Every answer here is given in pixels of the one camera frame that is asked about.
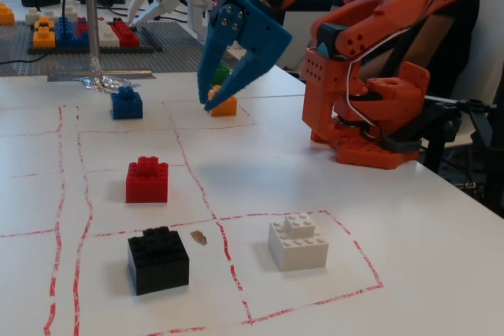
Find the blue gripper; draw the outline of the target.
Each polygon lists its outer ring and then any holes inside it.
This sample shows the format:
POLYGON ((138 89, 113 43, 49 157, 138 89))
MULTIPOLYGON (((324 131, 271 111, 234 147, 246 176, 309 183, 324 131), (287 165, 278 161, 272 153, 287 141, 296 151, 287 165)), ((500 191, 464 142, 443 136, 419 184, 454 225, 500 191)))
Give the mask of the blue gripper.
POLYGON ((272 0, 218 0, 213 4, 197 73, 198 96, 209 112, 268 72, 292 40, 276 20, 272 0), (237 42, 246 54, 209 98, 226 49, 237 42))

